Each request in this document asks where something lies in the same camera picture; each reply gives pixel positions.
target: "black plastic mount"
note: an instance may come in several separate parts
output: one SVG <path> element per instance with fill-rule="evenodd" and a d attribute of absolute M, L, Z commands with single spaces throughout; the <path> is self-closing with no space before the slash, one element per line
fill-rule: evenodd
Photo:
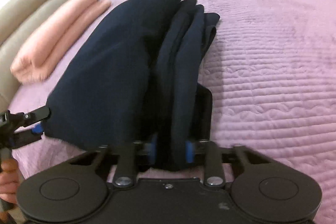
<path fill-rule="evenodd" d="M 137 179 L 150 167 L 147 144 L 137 142 L 40 172 L 23 182 L 17 200 L 30 224 L 313 223 L 322 191 L 309 176 L 244 146 L 194 146 L 203 178 Z M 223 163 L 231 165 L 233 182 L 226 182 Z"/>
<path fill-rule="evenodd" d="M 46 106 L 28 113 L 11 114 L 9 110 L 0 113 L 0 149 L 16 149 L 40 140 L 43 132 L 36 133 L 32 129 L 15 131 L 47 119 L 49 115 L 50 109 Z"/>

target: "folded dark pants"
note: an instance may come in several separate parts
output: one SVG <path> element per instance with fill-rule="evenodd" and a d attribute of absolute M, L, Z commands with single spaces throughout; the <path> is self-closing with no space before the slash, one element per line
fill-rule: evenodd
<path fill-rule="evenodd" d="M 100 22 L 48 97 L 46 136 L 85 150 L 142 138 L 150 64 L 180 1 L 128 0 Z"/>
<path fill-rule="evenodd" d="M 215 35 L 219 15 L 204 14 L 197 0 L 184 0 L 172 19 L 144 100 L 143 130 L 157 133 L 156 166 L 169 170 L 186 168 L 185 144 L 191 132 L 198 69 Z"/>
<path fill-rule="evenodd" d="M 185 168 L 185 142 L 201 117 L 198 69 L 219 20 L 196 2 L 128 0 L 114 8 L 48 97 L 45 134 L 84 150 L 156 134 L 156 167 Z"/>

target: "bed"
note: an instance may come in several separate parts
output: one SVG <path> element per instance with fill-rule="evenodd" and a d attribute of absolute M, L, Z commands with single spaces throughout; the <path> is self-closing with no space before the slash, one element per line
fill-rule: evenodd
<path fill-rule="evenodd" d="M 111 0 L 113 6 L 125 0 Z M 221 20 L 199 69 L 213 94 L 211 138 L 247 145 L 318 181 L 317 224 L 336 219 L 336 0 L 198 0 Z M 11 112 L 45 104 L 98 18 L 46 82 L 21 86 Z M 59 140 L 13 151 L 27 178 L 82 153 Z M 145 177 L 196 177 L 149 170 Z"/>

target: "pink folded towel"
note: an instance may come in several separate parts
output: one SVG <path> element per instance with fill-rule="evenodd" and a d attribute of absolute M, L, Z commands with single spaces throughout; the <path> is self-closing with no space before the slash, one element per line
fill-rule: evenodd
<path fill-rule="evenodd" d="M 65 31 L 96 1 L 68 0 L 65 2 L 22 45 L 16 56 L 19 60 L 14 63 L 14 71 L 29 64 L 34 67 L 41 66 Z"/>
<path fill-rule="evenodd" d="M 13 75 L 23 84 L 46 80 L 74 42 L 110 6 L 110 0 L 97 1 L 91 4 L 89 8 L 86 7 L 85 11 L 79 17 L 77 16 L 77 19 L 71 24 L 69 22 L 72 19 L 70 20 L 69 17 L 57 16 L 58 20 L 49 21 L 51 17 L 59 12 L 57 10 L 47 20 L 49 21 L 48 24 L 52 25 L 47 26 L 47 28 L 50 32 L 54 32 L 57 29 L 61 34 L 59 35 L 54 32 L 53 35 L 50 35 L 42 30 L 39 31 L 42 33 L 41 36 L 36 36 L 33 33 L 22 46 L 12 63 L 11 72 Z"/>

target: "silver screw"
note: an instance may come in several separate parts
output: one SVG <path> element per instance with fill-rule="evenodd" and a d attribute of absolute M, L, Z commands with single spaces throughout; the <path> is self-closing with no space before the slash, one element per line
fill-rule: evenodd
<path fill-rule="evenodd" d="M 132 180 L 129 177 L 119 177 L 115 183 L 119 186 L 127 186 L 132 183 Z"/>
<path fill-rule="evenodd" d="M 174 188 L 174 186 L 172 184 L 168 183 L 168 184 L 165 185 L 165 188 L 166 189 L 172 189 L 172 188 Z"/>
<path fill-rule="evenodd" d="M 209 177 L 207 179 L 207 184 L 212 185 L 212 186 L 218 186 L 223 183 L 223 179 L 220 177 Z"/>

